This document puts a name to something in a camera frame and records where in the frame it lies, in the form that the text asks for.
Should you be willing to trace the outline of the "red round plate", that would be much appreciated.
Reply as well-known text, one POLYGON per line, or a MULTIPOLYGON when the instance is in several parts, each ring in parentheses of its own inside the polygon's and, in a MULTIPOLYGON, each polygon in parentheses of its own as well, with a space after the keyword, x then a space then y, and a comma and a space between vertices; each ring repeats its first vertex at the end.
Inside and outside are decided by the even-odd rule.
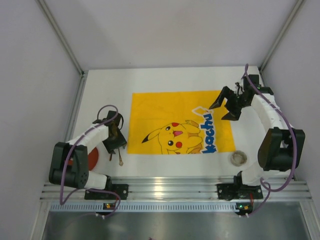
POLYGON ((99 160, 99 151, 98 149, 95 147, 89 154, 88 154, 88 169, 90 171, 92 171, 99 160))

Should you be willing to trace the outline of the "gold spoon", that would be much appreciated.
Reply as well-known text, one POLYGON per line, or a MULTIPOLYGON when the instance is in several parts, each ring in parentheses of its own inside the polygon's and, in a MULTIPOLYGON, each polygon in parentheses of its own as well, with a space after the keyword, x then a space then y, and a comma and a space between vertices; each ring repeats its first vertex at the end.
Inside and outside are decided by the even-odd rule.
POLYGON ((120 149, 118 149, 118 156, 119 156, 119 165, 122 167, 124 162, 123 162, 123 159, 122 159, 122 156, 121 156, 120 149))

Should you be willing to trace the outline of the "small clear glass cup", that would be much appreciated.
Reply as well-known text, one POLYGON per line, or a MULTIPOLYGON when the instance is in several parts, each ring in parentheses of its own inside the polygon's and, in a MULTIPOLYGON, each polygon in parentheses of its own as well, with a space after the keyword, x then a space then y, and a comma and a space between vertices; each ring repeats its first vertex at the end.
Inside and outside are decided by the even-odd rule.
POLYGON ((247 155, 241 150, 236 150, 230 155, 230 162, 236 167, 244 165, 247 160, 247 155))

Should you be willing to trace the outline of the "yellow Pikachu cloth placemat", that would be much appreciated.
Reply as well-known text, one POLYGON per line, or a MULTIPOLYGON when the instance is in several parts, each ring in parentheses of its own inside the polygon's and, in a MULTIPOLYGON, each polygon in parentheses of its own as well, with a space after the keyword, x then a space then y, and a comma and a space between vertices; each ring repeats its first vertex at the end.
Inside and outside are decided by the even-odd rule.
POLYGON ((224 107, 210 109, 220 91, 133 93, 128 125, 129 154, 183 155, 233 152, 224 107))

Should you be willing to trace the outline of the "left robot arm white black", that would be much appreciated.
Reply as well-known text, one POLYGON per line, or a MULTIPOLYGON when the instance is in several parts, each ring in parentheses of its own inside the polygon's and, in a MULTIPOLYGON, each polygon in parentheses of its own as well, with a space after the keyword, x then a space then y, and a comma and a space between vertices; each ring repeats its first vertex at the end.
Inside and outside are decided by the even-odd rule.
POLYGON ((58 142, 53 148, 49 182, 75 189, 111 190, 108 175, 89 170, 89 154, 103 144, 110 155, 125 148, 127 141, 121 133, 123 116, 110 110, 106 118, 96 119, 84 133, 68 142, 58 142))

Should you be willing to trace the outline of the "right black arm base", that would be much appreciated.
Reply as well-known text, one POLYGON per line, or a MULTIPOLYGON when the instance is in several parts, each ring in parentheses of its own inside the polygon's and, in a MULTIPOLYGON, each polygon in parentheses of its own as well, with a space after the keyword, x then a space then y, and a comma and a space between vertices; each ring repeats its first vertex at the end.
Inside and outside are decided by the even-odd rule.
POLYGON ((216 185, 219 200, 254 200, 263 199, 261 187, 248 185, 235 185, 233 183, 220 183, 216 185))

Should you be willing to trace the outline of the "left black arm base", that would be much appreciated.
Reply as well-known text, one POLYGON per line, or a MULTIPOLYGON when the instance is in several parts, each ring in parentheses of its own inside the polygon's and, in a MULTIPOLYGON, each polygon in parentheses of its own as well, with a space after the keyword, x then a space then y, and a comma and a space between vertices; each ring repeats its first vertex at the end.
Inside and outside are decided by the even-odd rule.
POLYGON ((110 189, 87 189, 85 200, 126 200, 129 193, 128 184, 113 184, 110 189))

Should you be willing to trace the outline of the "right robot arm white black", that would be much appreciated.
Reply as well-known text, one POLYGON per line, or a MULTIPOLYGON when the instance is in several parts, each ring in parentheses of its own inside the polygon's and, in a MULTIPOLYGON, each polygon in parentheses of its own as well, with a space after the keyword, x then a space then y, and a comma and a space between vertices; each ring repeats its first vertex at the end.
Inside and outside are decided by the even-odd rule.
POLYGON ((291 181, 300 163, 305 132, 293 128, 276 104, 274 92, 260 84, 257 74, 244 75, 242 83, 236 86, 237 91, 224 86, 210 109, 224 105, 227 114, 222 120, 237 121, 243 108, 252 107, 266 132, 257 161, 239 172, 240 182, 246 186, 265 187, 266 179, 280 172, 288 173, 287 181, 291 181))

